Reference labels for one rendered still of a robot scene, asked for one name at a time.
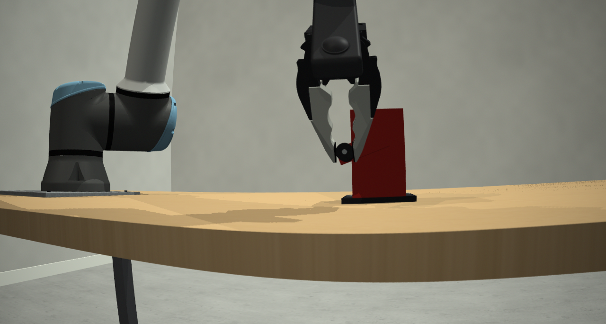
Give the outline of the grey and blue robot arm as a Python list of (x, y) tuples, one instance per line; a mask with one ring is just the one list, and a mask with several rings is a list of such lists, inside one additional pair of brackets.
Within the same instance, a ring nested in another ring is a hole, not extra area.
[[(165, 73), (180, 0), (138, 0), (125, 77), (115, 93), (97, 81), (53, 92), (41, 191), (109, 192), (103, 151), (163, 151), (176, 127)], [(363, 73), (356, 0), (313, 0), (312, 74)]]

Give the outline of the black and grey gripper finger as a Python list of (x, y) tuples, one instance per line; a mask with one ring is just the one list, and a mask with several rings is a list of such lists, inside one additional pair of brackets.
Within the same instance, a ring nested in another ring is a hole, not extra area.
[(332, 160), (336, 162), (336, 142), (331, 132), (333, 123), (329, 117), (329, 108), (332, 105), (332, 91), (323, 86), (322, 80), (307, 73), (303, 59), (297, 59), (297, 95), (302, 106), (314, 127), (321, 144)]
[(348, 93), (349, 104), (355, 113), (352, 127), (355, 139), (351, 147), (354, 162), (361, 156), (381, 95), (382, 83), (377, 68), (377, 56), (369, 56), (369, 59), (368, 70), (359, 79), (355, 79), (355, 84)]

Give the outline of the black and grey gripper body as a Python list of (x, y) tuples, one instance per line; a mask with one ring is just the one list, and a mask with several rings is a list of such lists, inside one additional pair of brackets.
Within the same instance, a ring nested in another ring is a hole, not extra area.
[[(368, 52), (368, 48), (367, 48), (370, 46), (370, 41), (366, 39), (366, 23), (358, 23), (358, 25), (359, 25), (359, 32), (360, 32), (360, 39), (361, 39), (362, 69), (363, 69), (363, 74), (365, 74), (366, 70), (368, 70), (369, 64), (370, 64), (369, 52)], [(304, 38), (305, 38), (305, 43), (303, 43), (301, 45), (301, 49), (303, 49), (305, 51), (304, 59), (303, 59), (304, 67), (305, 67), (307, 73), (309, 73), (312, 77), (314, 77), (312, 74), (312, 65), (311, 65), (312, 26), (310, 26), (305, 31)], [(342, 80), (342, 79), (347, 79), (348, 82), (350, 82), (350, 84), (355, 84), (355, 79), (359, 78), (361, 76), (325, 78), (325, 79), (318, 79), (318, 80), (322, 80), (323, 86), (326, 86), (330, 80)]]

